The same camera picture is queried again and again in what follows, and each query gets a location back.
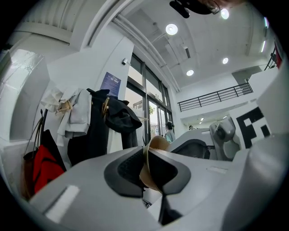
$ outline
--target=tree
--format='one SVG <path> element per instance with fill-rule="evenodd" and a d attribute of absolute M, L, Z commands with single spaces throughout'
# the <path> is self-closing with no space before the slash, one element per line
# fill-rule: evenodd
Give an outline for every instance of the tree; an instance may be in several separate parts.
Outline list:
<path fill-rule="evenodd" d="M 149 106 L 149 114 L 152 115 L 155 111 L 155 108 L 153 108 L 151 105 Z"/>

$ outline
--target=red bag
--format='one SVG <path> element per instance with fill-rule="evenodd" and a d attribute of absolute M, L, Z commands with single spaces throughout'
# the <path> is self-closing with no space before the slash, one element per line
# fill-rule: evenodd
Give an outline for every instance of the red bag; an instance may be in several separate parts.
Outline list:
<path fill-rule="evenodd" d="M 56 159 L 46 147 L 40 145 L 34 158 L 33 182 L 35 193 L 62 173 L 64 171 Z"/>

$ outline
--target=railing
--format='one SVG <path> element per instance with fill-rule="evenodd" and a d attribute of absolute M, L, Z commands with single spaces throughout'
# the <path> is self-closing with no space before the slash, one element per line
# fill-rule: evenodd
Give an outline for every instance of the railing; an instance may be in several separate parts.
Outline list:
<path fill-rule="evenodd" d="M 207 106 L 213 103 L 222 102 L 242 95 L 252 93 L 253 90 L 249 83 L 244 83 L 234 87 L 226 88 L 217 92 L 212 92 L 203 96 L 199 96 L 193 99 L 188 99 L 179 102 L 178 105 L 181 111 L 187 111 L 190 109 Z"/>

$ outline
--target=black and white square pattern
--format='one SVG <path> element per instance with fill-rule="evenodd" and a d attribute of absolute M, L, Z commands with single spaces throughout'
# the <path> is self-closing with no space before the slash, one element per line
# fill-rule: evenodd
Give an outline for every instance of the black and white square pattern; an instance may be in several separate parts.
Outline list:
<path fill-rule="evenodd" d="M 259 107 L 236 118 L 246 148 L 250 148 L 253 143 L 270 135 L 267 121 Z"/>

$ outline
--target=air vent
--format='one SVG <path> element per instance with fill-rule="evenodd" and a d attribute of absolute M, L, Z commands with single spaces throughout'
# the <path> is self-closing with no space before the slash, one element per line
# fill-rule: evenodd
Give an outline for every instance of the air vent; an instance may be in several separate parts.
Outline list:
<path fill-rule="evenodd" d="M 190 52 L 189 52 L 189 49 L 188 49 L 188 48 L 186 48 L 186 55 L 188 56 L 188 59 L 191 57 L 191 55 L 190 55 Z"/>

